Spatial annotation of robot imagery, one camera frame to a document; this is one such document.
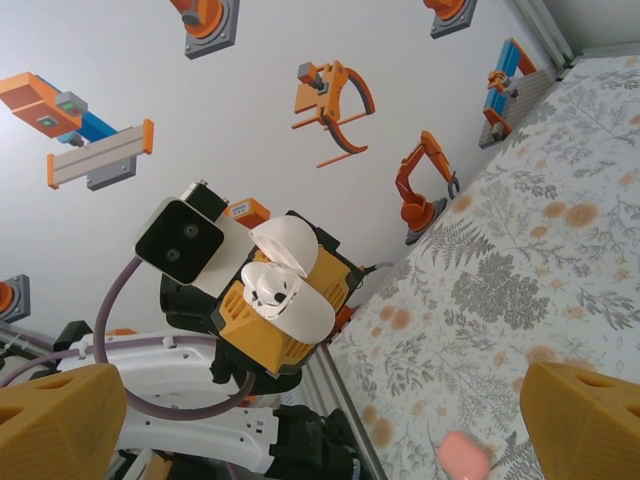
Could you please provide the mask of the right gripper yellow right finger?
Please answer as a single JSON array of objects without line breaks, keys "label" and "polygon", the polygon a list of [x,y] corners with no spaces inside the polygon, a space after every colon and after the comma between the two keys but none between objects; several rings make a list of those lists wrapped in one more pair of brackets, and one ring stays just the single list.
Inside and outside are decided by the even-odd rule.
[{"label": "right gripper yellow right finger", "polygon": [[523,380],[520,410],[545,478],[639,478],[637,384],[534,363]]}]

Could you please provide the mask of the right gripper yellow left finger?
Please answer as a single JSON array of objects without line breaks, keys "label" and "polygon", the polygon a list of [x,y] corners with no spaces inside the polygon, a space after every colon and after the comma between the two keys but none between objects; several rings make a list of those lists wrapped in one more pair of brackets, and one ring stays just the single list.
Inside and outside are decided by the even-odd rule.
[{"label": "right gripper yellow left finger", "polygon": [[1,478],[103,479],[125,415],[125,389],[108,364],[2,388]]}]

